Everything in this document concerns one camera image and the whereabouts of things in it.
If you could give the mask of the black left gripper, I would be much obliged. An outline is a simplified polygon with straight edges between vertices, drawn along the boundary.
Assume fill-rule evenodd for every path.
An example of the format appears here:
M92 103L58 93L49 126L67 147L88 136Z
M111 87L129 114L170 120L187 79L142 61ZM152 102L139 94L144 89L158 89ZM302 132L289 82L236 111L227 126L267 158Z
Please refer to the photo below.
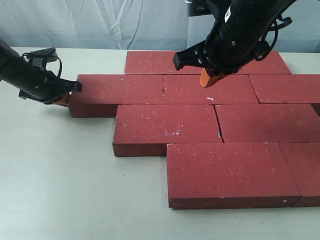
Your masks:
M17 71L23 77L21 82L26 85L18 94L24 100L68 107L71 93L82 91L79 81L60 78L50 70L40 69L29 63L20 63Z

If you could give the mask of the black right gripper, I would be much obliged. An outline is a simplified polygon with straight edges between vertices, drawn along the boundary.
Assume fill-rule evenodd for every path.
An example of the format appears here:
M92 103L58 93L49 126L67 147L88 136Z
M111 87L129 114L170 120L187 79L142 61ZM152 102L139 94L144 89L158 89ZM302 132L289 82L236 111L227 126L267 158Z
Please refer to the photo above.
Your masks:
M292 23L283 12L291 0L212 0L213 27L205 40L176 52L176 70L203 68L200 85L212 87L225 76L237 73L249 62L263 60L273 49L266 36Z

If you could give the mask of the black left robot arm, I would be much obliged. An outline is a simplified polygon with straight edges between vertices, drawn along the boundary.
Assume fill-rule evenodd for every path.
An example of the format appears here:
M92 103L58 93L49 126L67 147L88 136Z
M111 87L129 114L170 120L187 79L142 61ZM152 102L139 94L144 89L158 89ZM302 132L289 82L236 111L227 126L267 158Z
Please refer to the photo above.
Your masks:
M19 55L0 41L0 80L18 88L20 98L67 107L71 93L81 92L82 84L61 74L62 61L54 47Z

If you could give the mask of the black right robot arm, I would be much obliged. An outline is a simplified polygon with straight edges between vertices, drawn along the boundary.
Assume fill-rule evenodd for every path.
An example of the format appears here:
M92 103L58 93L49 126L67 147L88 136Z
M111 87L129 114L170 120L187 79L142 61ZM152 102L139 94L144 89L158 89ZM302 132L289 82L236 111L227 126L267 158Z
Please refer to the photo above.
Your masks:
M292 0L188 0L190 17L213 15L214 24L205 40L174 54L176 70L202 69L200 84L208 88L236 74L243 66L264 60L290 25L283 12Z

